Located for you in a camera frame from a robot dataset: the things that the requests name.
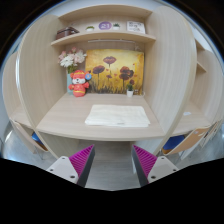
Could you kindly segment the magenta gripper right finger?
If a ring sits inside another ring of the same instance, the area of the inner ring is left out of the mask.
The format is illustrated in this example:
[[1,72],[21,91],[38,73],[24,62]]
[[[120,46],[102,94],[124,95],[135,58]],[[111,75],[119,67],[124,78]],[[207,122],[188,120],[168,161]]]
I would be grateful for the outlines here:
[[132,158],[141,187],[178,171],[165,156],[156,157],[136,145],[132,146]]

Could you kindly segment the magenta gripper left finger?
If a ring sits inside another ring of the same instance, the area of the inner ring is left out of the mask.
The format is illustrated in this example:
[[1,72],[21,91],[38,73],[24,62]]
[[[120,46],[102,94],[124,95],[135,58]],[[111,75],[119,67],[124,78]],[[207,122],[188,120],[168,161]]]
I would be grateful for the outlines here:
[[61,156],[47,171],[78,186],[86,185],[95,156],[95,146],[90,145],[70,157]]

